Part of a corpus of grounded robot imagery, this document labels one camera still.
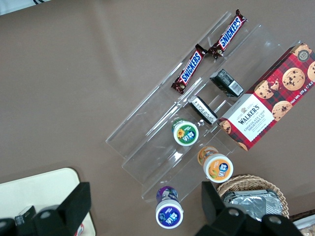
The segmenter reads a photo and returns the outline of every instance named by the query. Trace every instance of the wicker basket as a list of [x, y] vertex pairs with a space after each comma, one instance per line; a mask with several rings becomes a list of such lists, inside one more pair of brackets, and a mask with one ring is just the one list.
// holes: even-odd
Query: wicker basket
[[237, 176], [229, 179], [218, 187], [218, 194], [223, 196], [227, 191], [246, 191], [246, 190], [265, 190], [272, 189], [279, 196], [282, 204], [282, 215], [289, 218], [289, 208], [283, 193], [272, 183], [264, 180], [263, 178], [251, 175]]

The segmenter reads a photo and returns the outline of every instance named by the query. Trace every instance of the brown table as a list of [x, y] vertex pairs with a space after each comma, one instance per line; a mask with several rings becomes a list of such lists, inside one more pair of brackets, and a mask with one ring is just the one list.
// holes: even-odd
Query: brown table
[[[181, 226], [164, 230], [105, 140], [210, 24], [237, 8], [284, 48], [301, 39], [315, 49], [311, 0], [53, 0], [1, 16], [0, 182], [73, 167], [91, 183], [98, 236], [196, 233], [206, 223], [200, 187], [182, 202]], [[230, 156], [235, 175], [279, 187], [290, 214], [315, 208], [314, 96], [249, 152]]]

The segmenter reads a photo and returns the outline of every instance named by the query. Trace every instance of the cartoon character label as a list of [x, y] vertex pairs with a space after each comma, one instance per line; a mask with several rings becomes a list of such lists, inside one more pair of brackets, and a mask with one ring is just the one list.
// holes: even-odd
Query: cartoon character label
[[226, 179], [229, 173], [229, 164], [223, 159], [218, 159], [209, 166], [210, 177], [217, 181]]
[[175, 141], [182, 146], [193, 145], [199, 136], [197, 126], [182, 118], [173, 121], [172, 131]]
[[166, 206], [158, 213], [158, 220], [162, 225], [167, 227], [176, 225], [180, 221], [180, 218], [181, 214], [175, 207]]

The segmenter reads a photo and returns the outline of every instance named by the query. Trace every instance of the green lid yogurt cup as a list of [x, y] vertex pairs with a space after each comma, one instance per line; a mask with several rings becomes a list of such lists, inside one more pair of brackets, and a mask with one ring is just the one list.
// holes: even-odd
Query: green lid yogurt cup
[[197, 126], [182, 118], [173, 121], [172, 131], [175, 141], [182, 146], [193, 145], [199, 137]]

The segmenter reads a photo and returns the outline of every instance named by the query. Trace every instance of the product label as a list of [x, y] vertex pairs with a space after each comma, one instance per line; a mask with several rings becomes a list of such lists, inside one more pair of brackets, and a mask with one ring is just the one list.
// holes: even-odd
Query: product label
[[307, 50], [301, 50], [297, 56], [297, 58], [301, 61], [301, 62], [305, 62], [310, 58], [310, 54]]
[[243, 88], [236, 82], [233, 81], [230, 85], [229, 88], [237, 95], [239, 96], [244, 90]]
[[249, 140], [253, 141], [273, 120], [272, 113], [255, 95], [249, 96], [227, 118]]
[[198, 97], [196, 97], [192, 101], [193, 106], [204, 116], [205, 119], [210, 124], [213, 124], [218, 118], [216, 118], [211, 111], [199, 100]]
[[237, 16], [235, 17], [235, 19], [233, 20], [229, 28], [226, 30], [224, 35], [222, 35], [222, 37], [219, 40], [219, 43], [223, 50], [227, 47], [228, 43], [231, 41], [233, 36], [240, 29], [240, 26], [241, 26], [241, 19]]
[[229, 164], [223, 159], [212, 162], [209, 166], [209, 175], [215, 180], [224, 180], [230, 174]]
[[178, 198], [177, 191], [170, 186], [163, 187], [163, 188], [159, 189], [159, 191], [157, 192], [157, 203], [158, 204], [161, 201], [164, 201], [167, 199], [172, 199], [172, 200], [177, 201], [177, 198]]
[[177, 138], [183, 144], [190, 144], [196, 138], [196, 130], [190, 125], [183, 125], [177, 131]]
[[166, 206], [158, 213], [158, 220], [164, 226], [176, 225], [181, 219], [179, 210], [173, 206]]
[[196, 50], [181, 75], [181, 79], [185, 85], [188, 84], [190, 78], [201, 63], [201, 59], [202, 55]]
[[203, 147], [198, 153], [198, 162], [203, 165], [209, 156], [216, 154], [218, 151], [212, 147]]

